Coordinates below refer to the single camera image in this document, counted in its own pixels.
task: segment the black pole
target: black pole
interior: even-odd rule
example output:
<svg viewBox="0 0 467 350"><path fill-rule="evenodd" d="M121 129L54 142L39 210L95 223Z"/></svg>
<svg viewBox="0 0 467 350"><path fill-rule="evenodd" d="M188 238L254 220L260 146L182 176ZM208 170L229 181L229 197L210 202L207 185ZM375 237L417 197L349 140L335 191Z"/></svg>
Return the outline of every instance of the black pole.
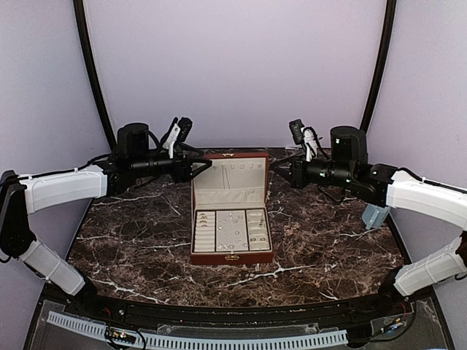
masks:
<svg viewBox="0 0 467 350"><path fill-rule="evenodd" d="M368 133L370 127L371 117L373 116L374 107L377 104L379 87L381 86L382 75L385 71L387 51L389 50L389 43L391 34L393 32L393 24L395 17L395 4L397 0L387 0L385 21L382 27L381 42L379 43L379 51L377 64L374 67L373 80L371 81L370 92L366 102L365 112L363 113L362 123L360 129Z"/></svg>
<svg viewBox="0 0 467 350"><path fill-rule="evenodd" d="M88 25L86 24L85 6L82 0L73 0L73 4L78 34L80 35L82 55L85 59L86 70L88 71L89 83L93 91L97 112L99 113L109 147L110 149L114 149L117 145L117 141L115 140L115 134L110 124L109 114L105 107L104 97L97 77L96 64L94 63L93 51L90 46Z"/></svg>

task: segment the purple wall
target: purple wall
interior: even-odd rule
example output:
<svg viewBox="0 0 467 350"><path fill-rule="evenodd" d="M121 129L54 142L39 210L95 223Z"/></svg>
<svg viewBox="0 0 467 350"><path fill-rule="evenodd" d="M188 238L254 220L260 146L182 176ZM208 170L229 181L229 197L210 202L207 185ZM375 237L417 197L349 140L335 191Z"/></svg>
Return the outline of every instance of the purple wall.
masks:
<svg viewBox="0 0 467 350"><path fill-rule="evenodd" d="M283 147L288 122L359 125L384 0L87 1L113 125L174 115L199 147Z"/></svg>
<svg viewBox="0 0 467 350"><path fill-rule="evenodd" d="M107 152L72 1L1 3L0 96L0 172L69 168ZM46 209L31 227L63 257L86 206ZM22 349L42 282L17 261L0 265L0 281L0 348Z"/></svg>
<svg viewBox="0 0 467 350"><path fill-rule="evenodd" d="M467 187L467 2L399 1L374 121L370 160ZM437 219L396 210L413 260L460 234ZM457 349L467 349L467 281L436 288Z"/></svg>

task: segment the jewelry tray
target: jewelry tray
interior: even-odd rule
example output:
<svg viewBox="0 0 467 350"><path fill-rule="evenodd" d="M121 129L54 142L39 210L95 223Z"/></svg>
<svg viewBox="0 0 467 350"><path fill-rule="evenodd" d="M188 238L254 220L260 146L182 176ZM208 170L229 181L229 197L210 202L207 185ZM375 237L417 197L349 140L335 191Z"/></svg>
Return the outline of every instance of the jewelry tray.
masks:
<svg viewBox="0 0 467 350"><path fill-rule="evenodd" d="M209 155L212 167L192 182L194 265L270 263L266 210L269 155Z"/></svg>

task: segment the marble tabletop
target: marble tabletop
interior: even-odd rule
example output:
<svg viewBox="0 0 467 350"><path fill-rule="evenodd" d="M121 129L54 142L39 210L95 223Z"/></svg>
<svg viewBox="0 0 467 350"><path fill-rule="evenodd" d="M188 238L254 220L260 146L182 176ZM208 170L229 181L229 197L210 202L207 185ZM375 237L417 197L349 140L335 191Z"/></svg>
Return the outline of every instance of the marble tabletop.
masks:
<svg viewBox="0 0 467 350"><path fill-rule="evenodd" d="M271 161L295 152L251 151L267 151ZM270 172L273 262L196 266L190 263L190 184L163 176L95 200L69 262L93 280L99 294L125 300L205 307L343 300L375 293L386 273L403 263L387 226L365 229L365 207L352 197L335 204L314 185L292 189Z"/></svg>

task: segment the red jewelry box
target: red jewelry box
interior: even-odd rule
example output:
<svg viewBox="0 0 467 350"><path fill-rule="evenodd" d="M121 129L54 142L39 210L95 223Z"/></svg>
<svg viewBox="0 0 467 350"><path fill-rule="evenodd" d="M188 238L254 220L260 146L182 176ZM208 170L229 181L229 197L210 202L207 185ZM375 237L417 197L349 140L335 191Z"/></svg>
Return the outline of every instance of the red jewelry box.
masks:
<svg viewBox="0 0 467 350"><path fill-rule="evenodd" d="M207 155L211 168L192 181L191 262L270 263L274 256L266 198L269 155Z"/></svg>

